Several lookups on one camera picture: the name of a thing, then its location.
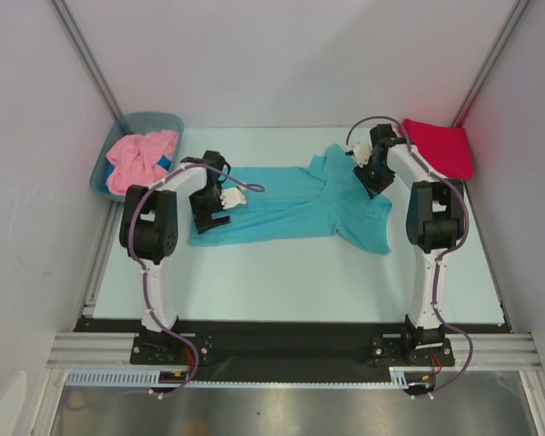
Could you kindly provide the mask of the teal t-shirt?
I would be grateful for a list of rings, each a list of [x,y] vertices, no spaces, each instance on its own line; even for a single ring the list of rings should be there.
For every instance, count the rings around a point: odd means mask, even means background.
[[[205,233],[192,229],[189,243],[215,247],[339,235],[367,253],[386,255],[391,202],[382,195],[370,198],[354,167],[338,144],[306,167],[235,167],[232,177],[265,191],[247,191],[246,205],[221,213],[229,223]]]

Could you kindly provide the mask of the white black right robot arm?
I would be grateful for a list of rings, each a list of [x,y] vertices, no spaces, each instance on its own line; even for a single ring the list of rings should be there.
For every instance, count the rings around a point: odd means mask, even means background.
[[[378,124],[369,136],[366,144],[345,143],[356,162],[353,173],[372,199],[396,180],[405,183],[410,191],[405,232],[415,253],[411,308],[401,334],[372,340],[373,361],[377,366],[452,366],[441,300],[450,256],[469,232],[464,184],[427,163],[402,126]]]

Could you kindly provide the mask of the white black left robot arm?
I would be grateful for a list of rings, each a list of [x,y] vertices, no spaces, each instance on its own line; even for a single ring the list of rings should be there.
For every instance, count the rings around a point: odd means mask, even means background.
[[[214,215],[245,202],[241,192],[223,189],[221,177],[230,171],[220,153],[207,151],[200,158],[184,158],[160,182],[128,188],[119,242],[140,267],[144,295],[131,364],[174,364],[191,354],[191,347],[174,335],[178,313],[164,267],[184,230],[203,234],[226,225],[231,222],[228,215]]]

